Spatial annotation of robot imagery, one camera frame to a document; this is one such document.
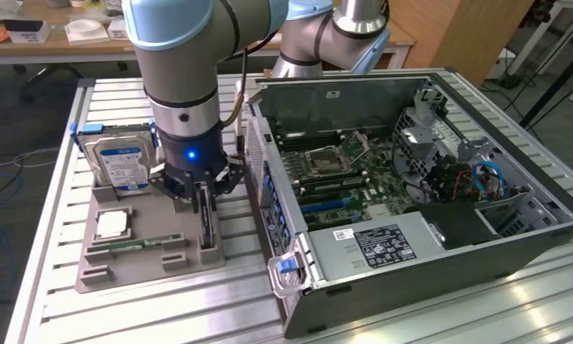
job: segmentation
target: white label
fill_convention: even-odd
[[[113,187],[137,190],[147,185],[146,167],[138,162],[142,151],[137,147],[106,149],[99,152]]]
[[[333,236],[335,237],[337,241],[351,239],[354,237],[354,231],[351,228],[342,229],[341,231],[333,231]]]
[[[339,98],[339,91],[329,91],[326,92],[326,99]]]

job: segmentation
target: hard drive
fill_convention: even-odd
[[[117,196],[147,194],[154,163],[149,125],[85,125],[78,144],[91,168],[95,187],[111,186]]]

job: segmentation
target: floor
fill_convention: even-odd
[[[517,51],[530,36],[530,29],[518,30],[509,46]],[[554,37],[546,34],[541,41],[539,47],[551,43]],[[541,49],[535,49],[531,57],[538,54]],[[515,105],[521,112],[527,110],[538,97],[547,89],[554,76],[559,73],[569,60],[573,58],[573,47],[567,47],[551,65],[547,75],[534,79],[534,86],[527,87],[517,99]],[[251,72],[259,72],[262,68],[271,67],[271,60],[250,61],[249,69]],[[75,80],[63,72],[53,75],[34,90],[35,102],[30,105],[18,103],[17,86],[25,82],[26,77],[39,70],[39,66],[27,66],[26,75],[17,75],[11,66],[0,67],[0,154],[23,153],[39,148],[50,148],[58,145],[66,125],[65,119],[69,113],[71,98],[75,90]],[[129,70],[121,72],[114,63],[90,63],[77,64],[75,68],[86,77],[110,78],[110,77],[138,77],[139,71],[134,63],[129,63]],[[235,62],[221,66],[219,72],[237,73],[239,66]],[[485,82],[485,87],[490,90],[498,90],[499,87],[493,82]],[[566,90],[573,88],[573,80],[565,87]],[[514,97],[519,88],[514,90],[501,90],[499,92],[485,92],[486,96],[503,107],[509,101],[505,98]],[[514,109],[507,113],[517,118]],[[559,159],[573,169],[573,103],[563,101],[555,108],[554,112],[546,117],[541,124],[534,128],[543,141],[543,144],[554,152]],[[42,163],[50,161],[55,153],[43,153],[31,156],[27,163]],[[0,173],[15,173],[14,166],[0,168]],[[14,305],[18,284],[25,269],[31,240],[34,236],[35,224],[38,222],[42,210],[46,188],[51,175],[51,167],[26,168],[21,173],[21,191],[18,194],[0,206],[0,227],[6,233],[11,244],[11,257],[14,261],[14,275],[11,282],[1,288],[3,281],[11,276],[10,261],[2,246],[0,245],[0,343],[3,340],[7,329],[11,308]],[[6,178],[0,177],[0,187]]]

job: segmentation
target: robotic arm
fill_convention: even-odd
[[[195,213],[243,175],[222,150],[218,62],[287,20],[275,76],[321,76],[321,59],[366,73],[387,42],[385,3],[342,0],[331,12],[331,0],[122,0],[163,154],[150,183]]]

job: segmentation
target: blue cable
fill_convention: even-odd
[[[0,201],[0,206],[1,206],[3,203],[10,201],[10,199],[14,197],[14,195],[21,191],[21,178],[18,176],[15,176],[14,174],[6,174],[6,173],[0,173],[0,177],[13,178],[14,183],[15,183],[15,187],[14,187],[13,192],[10,193],[10,195],[7,195],[7,197],[5,199],[2,199]]]
[[[491,163],[491,162],[489,162],[489,161],[481,161],[481,162],[479,162],[479,163],[477,163],[477,165],[473,167],[471,175],[473,175],[473,182],[475,183],[475,187],[477,187],[482,192],[483,192],[483,191],[486,191],[486,189],[485,189],[485,188],[483,188],[483,186],[481,185],[479,179],[478,179],[478,177],[477,177],[477,168],[478,168],[478,167],[481,167],[481,166],[490,167],[490,168],[494,170],[494,172],[497,172],[498,183],[501,184],[501,189],[502,189],[502,191],[503,191],[503,195],[506,195],[506,194],[507,194],[507,183],[505,182],[503,175],[502,175],[502,173],[501,173],[501,169],[498,168],[498,166],[497,166],[494,163]]]
[[[10,261],[10,275],[7,276],[6,282],[0,286],[0,293],[3,292],[6,287],[10,285],[14,279],[14,257],[11,256],[10,241],[7,240],[5,232],[0,229],[1,244],[3,245],[3,250],[6,252],[7,260]]]

